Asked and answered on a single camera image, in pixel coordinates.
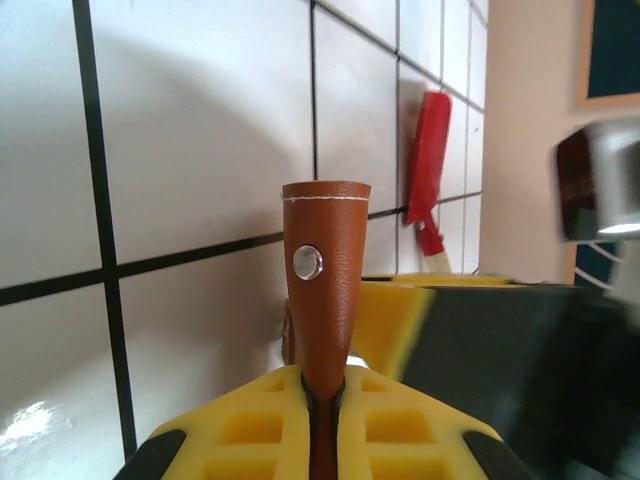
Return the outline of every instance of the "white tile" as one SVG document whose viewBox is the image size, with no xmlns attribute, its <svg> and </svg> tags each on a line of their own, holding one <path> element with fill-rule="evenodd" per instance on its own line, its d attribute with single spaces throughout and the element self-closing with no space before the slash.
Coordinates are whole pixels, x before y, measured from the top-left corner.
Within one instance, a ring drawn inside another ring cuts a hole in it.
<svg viewBox="0 0 640 480">
<path fill-rule="evenodd" d="M 425 91 L 439 91 L 440 87 L 405 64 L 400 64 L 398 85 L 398 206 L 407 205 L 409 166 L 416 135 L 420 107 Z"/>
<path fill-rule="evenodd" d="M 489 19 L 489 0 L 472 0 L 476 6 L 478 7 L 478 9 L 480 10 L 480 13 L 482 13 L 482 16 L 484 17 L 485 20 Z"/>
<path fill-rule="evenodd" d="M 480 258 L 481 195 L 465 199 L 464 273 L 473 273 Z"/>
<path fill-rule="evenodd" d="M 92 0 L 118 259 L 278 231 L 312 178 L 304 2 Z"/>
<path fill-rule="evenodd" d="M 443 81 L 462 94 L 467 93 L 469 52 L 468 0 L 444 2 Z"/>
<path fill-rule="evenodd" d="M 102 286 L 0 308 L 0 478 L 112 478 L 122 437 Z"/>
<path fill-rule="evenodd" d="M 449 257 L 451 271 L 462 273 L 464 200 L 440 205 L 440 234 L 444 236 L 444 248 Z"/>
<path fill-rule="evenodd" d="M 380 37 L 391 46 L 396 44 L 396 3 L 392 0 L 321 0 L 342 12 L 354 23 Z"/>
<path fill-rule="evenodd" d="M 120 290 L 140 441 L 272 369 L 282 242 L 126 278 Z"/>
<path fill-rule="evenodd" d="M 100 266 L 71 2 L 0 2 L 0 287 Z"/>
<path fill-rule="evenodd" d="M 376 218 L 367 224 L 363 275 L 393 274 L 396 271 L 396 217 Z"/>
<path fill-rule="evenodd" d="M 484 107 L 487 79 L 487 29 L 471 15 L 471 55 L 469 64 L 469 98 Z"/>
<path fill-rule="evenodd" d="M 468 145 L 466 193 L 476 193 L 482 190 L 484 114 L 474 110 L 473 108 L 469 108 Z"/>
<path fill-rule="evenodd" d="M 436 225 L 439 223 L 439 213 L 439 206 L 436 206 L 431 213 Z M 423 271 L 423 254 L 416 240 L 415 226 L 406 226 L 402 216 L 399 218 L 399 222 L 398 273 L 419 273 Z"/>
<path fill-rule="evenodd" d="M 451 96 L 451 124 L 444 154 L 440 198 L 464 194 L 464 165 L 467 143 L 467 105 Z"/>
<path fill-rule="evenodd" d="M 320 179 L 369 184 L 370 212 L 394 208 L 394 58 L 317 11 L 316 75 Z"/>
<path fill-rule="evenodd" d="M 400 52 L 440 78 L 442 2 L 400 1 Z"/>
</svg>

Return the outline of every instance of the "beige wall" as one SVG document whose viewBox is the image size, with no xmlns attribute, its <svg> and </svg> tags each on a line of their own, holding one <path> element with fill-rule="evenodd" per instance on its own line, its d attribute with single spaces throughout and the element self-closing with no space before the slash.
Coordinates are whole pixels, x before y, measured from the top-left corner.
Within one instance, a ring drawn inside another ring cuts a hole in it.
<svg viewBox="0 0 640 480">
<path fill-rule="evenodd" d="M 480 271 L 560 281 L 550 151 L 577 126 L 640 114 L 577 109 L 582 0 L 491 0 Z"/>
</svg>

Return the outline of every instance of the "metal object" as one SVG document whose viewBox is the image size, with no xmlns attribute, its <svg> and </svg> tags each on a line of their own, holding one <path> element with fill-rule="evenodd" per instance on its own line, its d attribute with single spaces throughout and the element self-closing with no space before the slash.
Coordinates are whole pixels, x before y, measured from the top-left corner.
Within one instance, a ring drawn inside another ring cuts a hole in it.
<svg viewBox="0 0 640 480">
<path fill-rule="evenodd" d="M 555 154 L 567 240 L 640 238 L 640 117 L 585 125 Z"/>
<path fill-rule="evenodd" d="M 591 125 L 598 233 L 640 234 L 640 117 Z"/>
<path fill-rule="evenodd" d="M 312 280 L 322 272 L 324 262 L 315 247 L 303 245 L 293 254 L 293 271 L 302 280 Z"/>
</svg>

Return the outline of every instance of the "black grout line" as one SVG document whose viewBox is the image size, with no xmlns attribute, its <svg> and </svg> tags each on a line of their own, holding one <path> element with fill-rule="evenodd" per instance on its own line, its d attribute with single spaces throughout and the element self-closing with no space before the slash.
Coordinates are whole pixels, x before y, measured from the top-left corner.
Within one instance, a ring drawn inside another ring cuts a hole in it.
<svg viewBox="0 0 640 480">
<path fill-rule="evenodd" d="M 400 59 L 398 53 L 400 52 L 400 0 L 396 0 L 396 207 L 400 205 Z M 400 270 L 400 224 L 398 218 L 400 215 L 396 215 L 396 275 Z"/>
<path fill-rule="evenodd" d="M 87 123 L 89 161 L 91 163 L 91 178 L 98 225 L 98 238 L 100 241 L 100 257 L 102 260 L 102 274 L 104 276 L 109 338 L 111 341 L 111 354 L 113 357 L 116 394 L 118 397 L 122 446 L 124 456 L 128 459 L 135 452 L 137 442 L 129 366 L 127 363 L 127 351 L 124 338 L 120 287 L 116 274 L 116 248 L 113 233 L 113 219 L 111 217 L 111 204 L 109 201 L 107 162 L 104 149 L 102 112 L 100 110 L 98 73 L 93 44 L 89 0 L 73 0 L 73 16 L 78 46 L 85 120 Z"/>
<path fill-rule="evenodd" d="M 311 81 L 311 142 L 313 155 L 313 179 L 320 178 L 318 164 L 318 95 L 316 90 L 316 16 L 315 0 L 309 1 L 309 65 Z"/>
<path fill-rule="evenodd" d="M 375 220 L 376 218 L 384 218 L 390 217 L 391 215 L 396 215 L 397 213 L 405 213 L 407 211 L 407 207 L 396 207 L 391 208 L 389 210 L 382 210 L 380 212 L 374 212 L 367 215 L 367 220 Z"/>
<path fill-rule="evenodd" d="M 440 2 L 440 82 L 444 78 L 444 2 Z"/>
<path fill-rule="evenodd" d="M 442 88 L 444 90 L 446 90 L 447 93 L 453 95 L 455 98 L 457 98 L 458 100 L 463 102 L 465 105 L 468 105 L 471 108 L 473 108 L 474 110 L 477 110 L 478 113 L 484 113 L 484 108 L 482 108 L 480 105 L 478 105 L 477 103 L 473 102 L 471 99 L 469 99 L 468 97 L 466 97 L 462 93 L 458 92 L 458 90 L 453 88 L 448 83 L 440 80 L 433 73 L 429 72 L 428 70 L 426 70 L 425 68 L 423 68 L 422 66 L 420 66 L 419 64 L 417 64 L 416 62 L 411 60 L 409 57 L 406 57 L 402 53 L 399 53 L 398 54 L 398 58 L 406 66 L 410 67 L 411 69 L 415 70 L 416 72 L 420 73 L 421 75 L 427 77 L 432 82 L 437 83 L 438 85 L 441 85 Z"/>
<path fill-rule="evenodd" d="M 406 213 L 406 211 L 406 206 L 382 210 L 380 212 L 370 213 L 367 216 L 367 219 L 375 220 L 378 218 L 390 217 L 392 215 Z M 282 241 L 282 238 L 282 232 L 276 232 L 267 235 L 244 238 L 241 240 L 234 240 L 232 242 L 220 243 L 208 247 L 186 250 L 183 252 L 170 253 L 159 257 L 123 263 L 116 267 L 116 277 L 117 279 L 122 279 L 164 268 L 177 267 L 179 265 L 199 260 L 206 260 L 220 255 L 250 250 L 252 248 L 280 242 Z M 49 295 L 55 295 L 57 293 L 63 293 L 70 290 L 76 290 L 91 285 L 97 285 L 105 282 L 106 277 L 107 276 L 103 269 L 96 269 L 0 288 L 0 307 L 47 297 Z"/>
<path fill-rule="evenodd" d="M 353 30 L 354 32 L 357 32 L 360 35 L 362 35 L 366 40 L 368 40 L 369 42 L 375 44 L 377 47 L 381 48 L 382 50 L 384 50 L 387 53 L 390 53 L 392 55 L 396 54 L 396 49 L 392 45 L 389 45 L 387 42 L 382 40 L 376 34 L 370 32 L 369 30 L 367 30 L 366 28 L 362 27 L 361 25 L 358 25 L 357 23 L 354 23 L 353 20 L 351 20 L 349 17 L 344 15 L 339 10 L 336 10 L 332 6 L 324 4 L 322 2 L 316 2 L 316 6 L 320 10 L 322 10 L 323 12 L 328 14 L 330 17 L 332 17 L 334 20 L 339 21 L 342 25 L 344 25 L 348 29 Z"/>
<path fill-rule="evenodd" d="M 467 26 L 467 96 L 471 97 L 471 39 L 472 39 L 473 8 L 469 5 L 469 25 Z M 469 169 L 469 107 L 464 109 L 464 191 L 467 191 Z M 464 272 L 464 251 L 467 235 L 467 200 L 462 202 L 462 271 Z"/>
<path fill-rule="evenodd" d="M 459 92 L 458 90 L 453 88 L 451 85 L 449 85 L 448 83 L 444 82 L 441 78 L 438 78 L 433 73 L 429 72 L 427 69 L 423 68 L 418 63 L 416 63 L 415 61 L 413 61 L 412 59 L 407 57 L 406 55 L 400 53 L 396 48 L 393 48 L 391 45 L 389 45 L 387 42 L 385 42 L 384 40 L 379 38 L 377 35 L 374 35 L 373 33 L 369 32 L 365 28 L 363 28 L 363 27 L 361 27 L 359 25 L 356 25 L 348 17 L 346 17 L 344 14 L 342 14 L 341 12 L 337 11 L 336 9 L 334 9 L 334 8 L 328 6 L 328 5 L 325 5 L 323 3 L 316 3 L 316 5 L 317 5 L 318 8 L 320 8 L 322 11 L 327 13 L 334 20 L 337 20 L 338 22 L 340 22 L 343 26 L 345 26 L 348 29 L 350 29 L 350 30 L 362 35 L 366 40 L 368 40 L 369 42 L 373 43 L 377 47 L 381 48 L 385 52 L 390 53 L 391 55 L 395 55 L 396 57 L 398 57 L 398 59 L 402 63 L 407 65 L 408 67 L 411 67 L 413 70 L 415 70 L 416 72 L 424 75 L 429 80 L 441 85 L 447 91 L 447 93 L 450 93 L 451 95 L 453 95 L 457 99 L 459 99 L 462 102 L 464 102 L 465 104 L 469 105 L 474 110 L 477 110 L 479 113 L 484 113 L 484 108 L 481 107 L 480 105 L 478 105 L 477 103 L 475 103 L 474 101 L 472 101 L 468 96 L 465 96 L 463 93 Z"/>
<path fill-rule="evenodd" d="M 484 15 L 480 11 L 480 7 L 478 7 L 476 2 L 474 2 L 473 0 L 469 0 L 469 3 L 471 4 L 471 9 L 475 12 L 475 14 L 478 17 L 478 20 L 480 20 L 480 23 L 482 24 L 482 26 L 485 29 L 488 29 L 489 28 L 489 21 L 486 18 L 484 18 Z"/>
<path fill-rule="evenodd" d="M 0 289 L 0 307 L 96 285 L 102 280 L 102 270 L 97 269 L 5 287 Z"/>
<path fill-rule="evenodd" d="M 148 258 L 144 260 L 136 260 L 124 263 L 118 266 L 118 277 L 126 278 L 133 275 L 140 275 L 156 270 L 162 270 L 170 267 L 177 267 L 199 260 L 206 260 L 220 255 L 249 250 L 251 248 L 269 245 L 271 243 L 280 242 L 283 239 L 282 232 L 260 235 L 258 237 L 243 238 L 234 240 L 233 242 L 221 243 L 209 247 L 196 248 L 184 252 L 170 253 L 160 257 Z"/>
<path fill-rule="evenodd" d="M 464 195 L 456 195 L 455 197 L 443 198 L 438 200 L 438 205 L 442 205 L 443 203 L 451 203 L 456 202 L 458 200 L 464 200 L 465 198 L 477 197 L 478 195 L 482 195 L 482 191 L 473 192 L 473 193 L 465 193 Z"/>
</svg>

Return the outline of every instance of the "leather handle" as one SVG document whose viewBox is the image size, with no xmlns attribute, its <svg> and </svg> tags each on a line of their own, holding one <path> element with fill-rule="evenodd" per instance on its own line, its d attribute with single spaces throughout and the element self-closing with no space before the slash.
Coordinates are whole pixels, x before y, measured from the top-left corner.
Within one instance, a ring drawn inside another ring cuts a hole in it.
<svg viewBox="0 0 640 480">
<path fill-rule="evenodd" d="M 296 363 L 316 400 L 333 398 L 342 385 L 358 304 L 371 187 L 355 182 L 285 185 L 284 250 Z M 314 247 L 322 271 L 296 274 L 295 252 Z"/>
</svg>

